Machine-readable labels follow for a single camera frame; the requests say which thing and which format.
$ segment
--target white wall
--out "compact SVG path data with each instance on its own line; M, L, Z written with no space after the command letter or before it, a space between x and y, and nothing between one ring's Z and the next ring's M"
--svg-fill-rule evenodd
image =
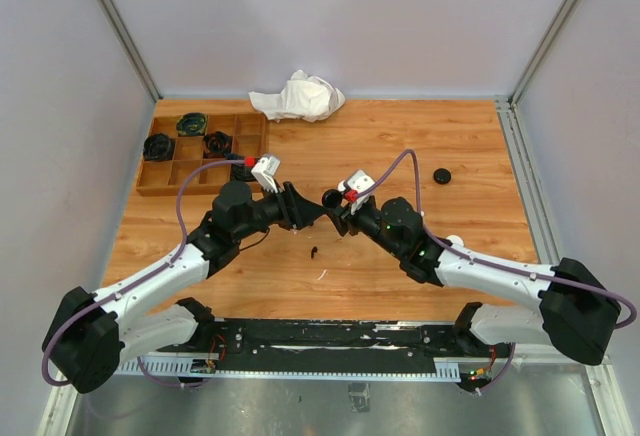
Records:
M506 95L562 0L115 0L165 96Z
M640 305L640 0L583 0L521 103L564 252ZM612 358L640 431L640 322Z
M40 344L102 277L151 108L95 0L0 0L2 434L35 434Z

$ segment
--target wooden tabletop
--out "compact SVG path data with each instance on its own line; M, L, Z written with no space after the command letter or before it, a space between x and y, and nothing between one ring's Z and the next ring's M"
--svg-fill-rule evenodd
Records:
M248 101L163 100L156 115L252 111ZM348 101L325 121L270 123L269 151L281 160L278 180L320 203L356 169L379 177L405 148L416 150L422 206L439 236L456 234L484 253L533 262L535 251L492 101ZM448 185L433 171L449 169ZM376 192L381 205L415 202L410 158ZM200 222L213 196L185 196L187 227ZM174 198L132 190L104 284L126 278L178 242ZM259 235L244 242L250 244ZM318 247L312 260L311 248ZM192 296L216 316L252 318L454 320L469 301L504 304L470 290L420 285L365 236L341 238L327 218L297 233L273 228L209 280L166 301Z

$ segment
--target metal surface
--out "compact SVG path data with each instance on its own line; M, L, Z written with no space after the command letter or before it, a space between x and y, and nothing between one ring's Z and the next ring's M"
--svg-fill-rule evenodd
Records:
M153 78L149 73L149 70L144 64L144 61L142 60L142 57L140 56L140 53L136 48L136 45L133 42L133 39L131 39L129 31L125 26L124 21L120 16L120 13L118 13L118 9L113 3L113 0L98 0L98 3L104 10L104 13L107 16L107 19L111 24L111 27L113 28L113 30L116 33L116 36L120 40L120 43L122 44L122 47L125 53L127 54L129 61L133 65L136 73L138 74L140 81L145 86L145 88L147 88L147 91L153 98L153 101L157 102L159 99L162 98L162 96L160 95L160 92L158 91L158 88L154 83Z
M480 398L454 384L371 382L367 390L368 411L358 412L346 381L220 379L176 390L117 376L79 398L67 435L605 434L577 364L516 364Z
M458 382L460 372L458 364L454 362L436 361L435 373L325 373L325 372L293 372L293 371L229 371L218 370L215 373L200 373L193 371L194 360L207 358L207 354L187 355L185 353L152 353L145 356L144 363L147 370L154 376L194 377L199 378L250 378L250 379L296 379L323 381L429 381L429 382ZM116 375L142 376L135 359L120 365Z
M538 67L540 67L540 64L549 52L549 49L551 49L551 47L553 46L553 43L558 37L558 34L560 34L560 31L565 26L566 22L571 16L571 13L575 9L579 1L580 0L564 0L562 2L560 8L558 9L558 12L551 21L547 32L542 37L542 41L540 41L540 44L536 48L536 51L533 53L531 60L522 73L522 76L520 76L520 79L518 80L518 83L516 84L516 87L513 91L513 95L510 98L511 102L517 104L520 101L522 95L527 89L527 86L529 85L529 82L538 70Z
M496 110L538 259L541 263L557 263L558 247L520 124L506 100L497 100Z

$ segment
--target wooden compartment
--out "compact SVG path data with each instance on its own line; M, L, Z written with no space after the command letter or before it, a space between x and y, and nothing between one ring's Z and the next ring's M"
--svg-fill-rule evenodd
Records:
M149 136L165 133L175 140L171 161L143 161L140 166L136 189L142 196L170 196L178 194L180 186L196 169L218 159L206 159L202 136L178 136L176 123L183 114L156 116ZM261 113L207 115L207 131L222 131L233 138L231 151L241 156L260 157L268 152L268 128ZM224 165L202 170L189 183L185 194L217 194L231 180L231 166ZM254 192L260 191L258 183L249 183Z

